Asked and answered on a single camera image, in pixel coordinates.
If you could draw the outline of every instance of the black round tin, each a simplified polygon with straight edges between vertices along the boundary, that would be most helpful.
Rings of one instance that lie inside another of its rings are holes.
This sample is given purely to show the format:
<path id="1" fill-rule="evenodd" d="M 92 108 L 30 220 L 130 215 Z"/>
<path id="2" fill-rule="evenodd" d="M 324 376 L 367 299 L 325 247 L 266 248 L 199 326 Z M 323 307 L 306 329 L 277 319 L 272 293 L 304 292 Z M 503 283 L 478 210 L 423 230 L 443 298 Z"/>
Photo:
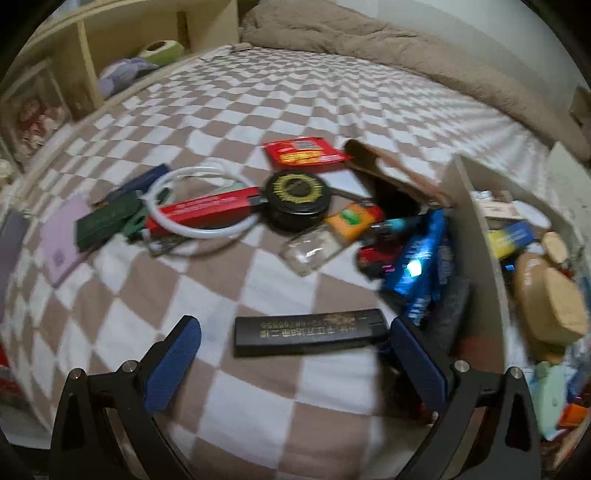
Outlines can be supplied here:
<path id="1" fill-rule="evenodd" d="M 269 223 L 286 232 L 301 232 L 324 219 L 332 196 L 320 177 L 297 168 L 275 173 L 264 189 Z"/>

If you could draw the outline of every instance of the blue gripper pad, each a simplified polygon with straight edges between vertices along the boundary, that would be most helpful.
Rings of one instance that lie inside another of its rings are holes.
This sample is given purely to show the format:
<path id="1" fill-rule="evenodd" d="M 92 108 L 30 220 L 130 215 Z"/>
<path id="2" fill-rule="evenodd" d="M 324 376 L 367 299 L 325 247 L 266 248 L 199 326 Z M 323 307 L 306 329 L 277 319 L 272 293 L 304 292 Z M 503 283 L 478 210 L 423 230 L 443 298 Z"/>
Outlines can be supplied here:
<path id="1" fill-rule="evenodd" d="M 145 383 L 144 407 L 150 416 L 168 407 L 201 345 L 201 326 L 191 318 Z"/>
<path id="2" fill-rule="evenodd" d="M 427 408 L 445 411 L 447 382 L 399 317 L 390 325 L 390 347 Z"/>

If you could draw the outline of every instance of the blue light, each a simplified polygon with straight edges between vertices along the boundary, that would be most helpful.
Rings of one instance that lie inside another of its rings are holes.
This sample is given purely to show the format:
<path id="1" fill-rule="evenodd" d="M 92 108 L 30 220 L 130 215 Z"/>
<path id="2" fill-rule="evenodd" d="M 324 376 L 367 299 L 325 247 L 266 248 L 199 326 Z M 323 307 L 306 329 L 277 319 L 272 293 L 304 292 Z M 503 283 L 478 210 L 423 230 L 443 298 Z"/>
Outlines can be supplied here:
<path id="1" fill-rule="evenodd" d="M 411 260 L 407 265 L 408 273 L 411 277 L 418 277 L 423 271 L 423 266 L 420 260 Z"/>

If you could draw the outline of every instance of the white cable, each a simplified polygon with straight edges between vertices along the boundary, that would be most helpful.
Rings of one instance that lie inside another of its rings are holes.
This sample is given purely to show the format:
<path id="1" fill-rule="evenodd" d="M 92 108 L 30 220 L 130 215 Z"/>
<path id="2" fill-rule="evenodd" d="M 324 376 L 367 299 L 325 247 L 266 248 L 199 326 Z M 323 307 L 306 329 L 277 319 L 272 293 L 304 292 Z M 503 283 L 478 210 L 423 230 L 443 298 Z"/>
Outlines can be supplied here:
<path id="1" fill-rule="evenodd" d="M 244 220 L 228 226 L 226 228 L 218 228 L 214 230 L 204 230 L 200 228 L 190 228 L 188 226 L 181 225 L 180 223 L 173 222 L 170 220 L 166 215 L 160 212 L 160 208 L 156 205 L 156 197 L 160 190 L 162 190 L 167 183 L 170 181 L 178 178 L 178 177 L 188 177 L 193 176 L 197 173 L 206 173 L 210 175 L 218 175 L 220 177 L 226 177 L 229 179 L 233 179 L 239 181 L 246 187 L 255 187 L 253 182 L 247 179 L 245 176 L 240 175 L 238 173 L 231 173 L 225 171 L 221 168 L 216 167 L 204 167 L 204 166 L 197 166 L 197 167 L 185 167 L 179 168 L 177 170 L 173 170 L 166 175 L 161 176 L 158 180 L 156 180 L 147 193 L 144 195 L 144 203 L 148 208 L 150 216 L 152 220 L 159 224 L 165 230 L 168 230 L 170 233 L 175 233 L 176 235 L 181 235 L 186 238 L 199 238 L 199 239 L 209 239 L 209 238 L 224 238 L 232 235 L 237 235 L 242 232 L 245 232 L 249 228 L 252 228 L 258 222 L 258 214 L 254 213 L 253 215 L 248 216 Z"/>

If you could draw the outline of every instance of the red box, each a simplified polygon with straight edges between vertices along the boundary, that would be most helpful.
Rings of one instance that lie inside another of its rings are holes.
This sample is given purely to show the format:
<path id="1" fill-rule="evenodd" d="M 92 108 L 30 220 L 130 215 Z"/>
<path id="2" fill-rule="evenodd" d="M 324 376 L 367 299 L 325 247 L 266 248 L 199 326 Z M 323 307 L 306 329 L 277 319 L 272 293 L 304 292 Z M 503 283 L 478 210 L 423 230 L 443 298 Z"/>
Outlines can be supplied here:
<path id="1" fill-rule="evenodd" d="M 160 212 L 175 223 L 191 228 L 199 228 L 247 217 L 251 213 L 251 207 L 253 207 L 253 197 L 259 197 L 260 195 L 259 188 L 248 187 L 233 192 L 166 205 L 160 209 Z M 170 234 L 169 231 L 154 222 L 151 217 L 146 220 L 146 228 L 150 230 L 150 235 L 154 237 Z"/>

